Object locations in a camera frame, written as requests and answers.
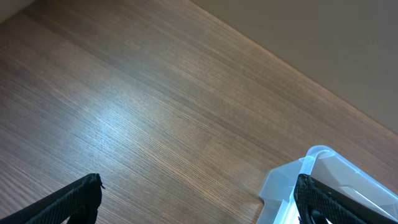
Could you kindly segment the clear plastic storage container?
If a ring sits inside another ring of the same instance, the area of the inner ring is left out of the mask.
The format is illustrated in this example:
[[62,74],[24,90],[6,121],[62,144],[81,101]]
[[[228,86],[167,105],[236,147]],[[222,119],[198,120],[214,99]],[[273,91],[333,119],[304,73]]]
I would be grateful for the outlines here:
[[264,208],[258,223],[298,223],[294,187],[309,174],[337,192],[397,221],[397,195],[327,146],[313,146],[301,159],[270,170],[259,197]]

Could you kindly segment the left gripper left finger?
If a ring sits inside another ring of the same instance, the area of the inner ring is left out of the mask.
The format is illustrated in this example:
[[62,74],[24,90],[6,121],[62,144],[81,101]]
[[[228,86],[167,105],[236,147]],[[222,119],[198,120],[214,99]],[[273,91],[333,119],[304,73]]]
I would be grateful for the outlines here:
[[95,224],[104,189],[99,174],[88,174],[16,213],[9,224]]

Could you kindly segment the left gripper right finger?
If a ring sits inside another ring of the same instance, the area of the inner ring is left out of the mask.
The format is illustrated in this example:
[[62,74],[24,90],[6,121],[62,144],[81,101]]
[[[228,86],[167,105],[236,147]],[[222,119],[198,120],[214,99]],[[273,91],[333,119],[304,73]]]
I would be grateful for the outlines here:
[[307,174],[299,174],[294,200],[300,224],[397,224]]

